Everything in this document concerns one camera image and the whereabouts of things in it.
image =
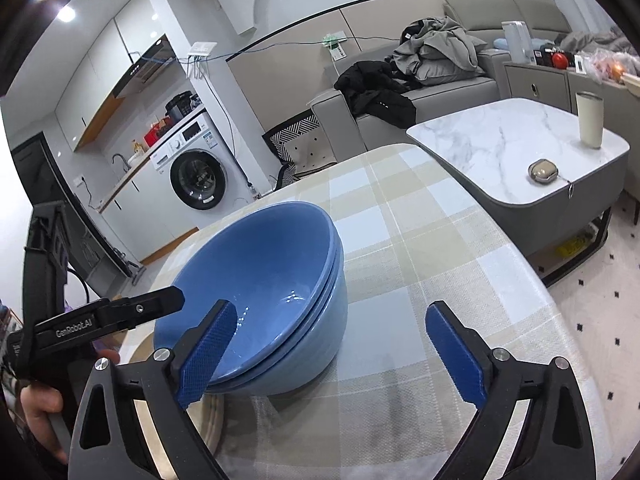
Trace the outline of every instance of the red ball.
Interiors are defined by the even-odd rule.
[[[566,70],[569,68],[569,60],[561,52],[556,52],[551,56],[551,61],[554,66],[559,70]]]

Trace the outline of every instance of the screw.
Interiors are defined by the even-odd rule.
[[[496,348],[494,349],[494,357],[498,359],[498,361],[508,361],[511,354],[504,348]]]
[[[167,348],[161,348],[154,352],[154,359],[156,361],[166,361],[171,355],[171,352]]]
[[[567,361],[564,357],[556,357],[554,360],[556,366],[561,370],[566,370],[569,367],[569,361]]]
[[[101,357],[94,365],[96,370],[104,370],[107,366],[109,366],[109,360],[106,357]]]

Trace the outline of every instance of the human hand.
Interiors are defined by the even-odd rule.
[[[120,356],[115,350],[100,350],[98,357],[106,357],[118,364]],[[20,392],[20,402],[24,410],[27,426],[35,439],[42,444],[59,462],[66,464],[68,457],[60,446],[56,433],[51,427],[49,413],[62,411],[62,395],[46,384],[33,381]]]

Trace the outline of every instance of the checkered tablecloth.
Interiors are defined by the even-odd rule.
[[[432,478],[475,412],[426,335],[425,309],[435,300],[492,348],[532,362],[571,361],[598,474],[610,478],[596,386],[552,298],[489,215],[418,147],[352,158],[194,234],[154,288],[170,285],[235,220],[287,200],[316,203],[334,220],[345,250],[347,329],[337,357],[311,384],[269,398],[226,396],[217,459],[231,479]],[[525,413],[519,402],[487,478],[502,475]]]

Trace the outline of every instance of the washing machine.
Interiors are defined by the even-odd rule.
[[[206,111],[162,141],[150,160],[163,189],[180,199],[198,229],[257,199]]]

